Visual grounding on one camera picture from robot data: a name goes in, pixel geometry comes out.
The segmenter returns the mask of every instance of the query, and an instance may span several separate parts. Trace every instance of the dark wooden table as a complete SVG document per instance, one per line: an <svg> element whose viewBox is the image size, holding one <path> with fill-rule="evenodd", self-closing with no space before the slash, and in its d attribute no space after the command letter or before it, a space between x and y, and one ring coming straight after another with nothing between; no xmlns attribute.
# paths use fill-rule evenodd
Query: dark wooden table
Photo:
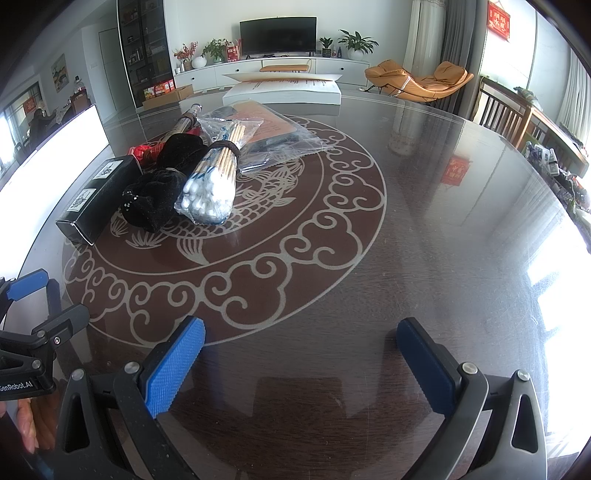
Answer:
<svg viewBox="0 0 591 480"><path fill-rule="evenodd" d="M591 434L591 258L550 189L499 135L428 107L346 92L332 115L278 108L335 150L241 178L223 228L146 235L116 214L75 248L50 217L22 273L47 268L93 316L57 375L140 361L195 313L207 346L160 422L201 479L395 479L442 420L392 340L414 316L460 362L531 374L560 478ZM113 151L179 113L110 127ZM46 311L23 300L6 329Z"/></svg>

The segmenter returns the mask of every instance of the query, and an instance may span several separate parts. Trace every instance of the white curtain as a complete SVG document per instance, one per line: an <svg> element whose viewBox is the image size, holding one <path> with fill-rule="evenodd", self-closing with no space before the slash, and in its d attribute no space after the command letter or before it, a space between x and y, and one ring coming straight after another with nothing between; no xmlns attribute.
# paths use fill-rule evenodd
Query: white curtain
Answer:
<svg viewBox="0 0 591 480"><path fill-rule="evenodd" d="M413 0L403 67L415 76L431 75L440 63L444 0Z"/></svg>
<svg viewBox="0 0 591 480"><path fill-rule="evenodd" d="M573 50L570 50L569 81L558 114L572 134L587 147L591 130L591 78Z"/></svg>

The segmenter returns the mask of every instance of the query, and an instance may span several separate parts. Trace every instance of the plastic bag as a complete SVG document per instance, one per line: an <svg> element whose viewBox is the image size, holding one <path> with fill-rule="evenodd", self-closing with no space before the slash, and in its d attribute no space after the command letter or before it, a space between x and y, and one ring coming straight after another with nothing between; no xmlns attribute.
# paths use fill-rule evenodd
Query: plastic bag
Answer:
<svg viewBox="0 0 591 480"><path fill-rule="evenodd" d="M211 142L229 140L239 149L262 125L261 118L224 120L199 118ZM220 225L232 214L236 196L236 156L227 147L212 148L195 168L178 196L174 208L193 223Z"/></svg>
<svg viewBox="0 0 591 480"><path fill-rule="evenodd" d="M219 108L205 117L264 120L253 138L241 149L238 170L247 173L294 158L329 150L331 147L307 128L252 100Z"/></svg>

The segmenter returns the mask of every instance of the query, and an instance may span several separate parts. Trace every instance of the orange lounge chair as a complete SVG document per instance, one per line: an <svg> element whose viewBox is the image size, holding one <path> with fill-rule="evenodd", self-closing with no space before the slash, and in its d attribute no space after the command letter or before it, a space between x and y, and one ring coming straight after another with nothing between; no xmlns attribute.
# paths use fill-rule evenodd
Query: orange lounge chair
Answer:
<svg viewBox="0 0 591 480"><path fill-rule="evenodd" d="M365 77L380 93L385 90L390 96L413 102L432 102L457 92L474 78L466 69L444 61L433 75L413 77L393 60L386 60L377 67L365 70Z"/></svg>

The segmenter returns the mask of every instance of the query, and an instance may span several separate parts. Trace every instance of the white vase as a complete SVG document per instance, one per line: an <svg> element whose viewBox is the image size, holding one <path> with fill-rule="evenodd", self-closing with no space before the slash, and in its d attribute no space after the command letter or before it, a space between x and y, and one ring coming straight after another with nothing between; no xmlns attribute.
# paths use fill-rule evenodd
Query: white vase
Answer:
<svg viewBox="0 0 591 480"><path fill-rule="evenodd" d="M363 57L365 57L365 53L361 50L349 50L349 58L351 60L361 61L363 60Z"/></svg>
<svg viewBox="0 0 591 480"><path fill-rule="evenodd" d="M193 61L191 62L191 65L193 65L194 69L202 69L205 65L207 65L207 58L205 58L201 55L198 57L195 57L193 59Z"/></svg>

